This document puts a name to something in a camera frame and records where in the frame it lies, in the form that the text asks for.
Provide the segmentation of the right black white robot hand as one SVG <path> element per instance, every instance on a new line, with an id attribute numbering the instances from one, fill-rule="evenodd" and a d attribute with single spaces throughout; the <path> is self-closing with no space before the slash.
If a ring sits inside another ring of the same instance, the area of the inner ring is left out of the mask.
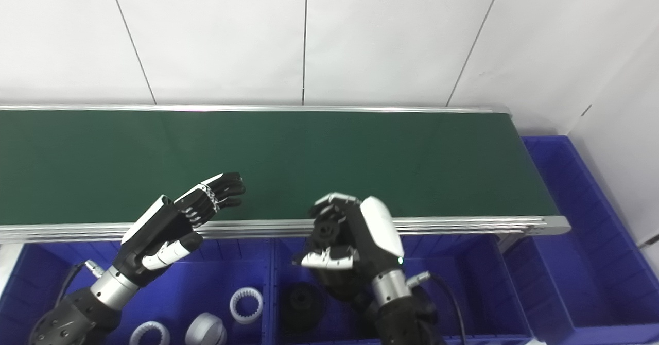
<path id="1" fill-rule="evenodd" d="M 313 230 L 292 263 L 310 269 L 336 300 L 351 301 L 373 279 L 400 269 L 402 240 L 380 199 L 333 192 L 316 200 L 310 216 Z"/>

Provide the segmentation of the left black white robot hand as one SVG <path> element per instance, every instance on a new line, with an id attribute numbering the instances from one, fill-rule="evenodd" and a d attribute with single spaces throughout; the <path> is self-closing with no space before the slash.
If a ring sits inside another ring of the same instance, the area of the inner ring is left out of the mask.
<path id="1" fill-rule="evenodd" d="M 112 262 L 115 276 L 146 287 L 199 249 L 204 239 L 195 229 L 240 205 L 245 191 L 240 173 L 231 172 L 206 179 L 175 200 L 160 195 L 123 235 Z"/>

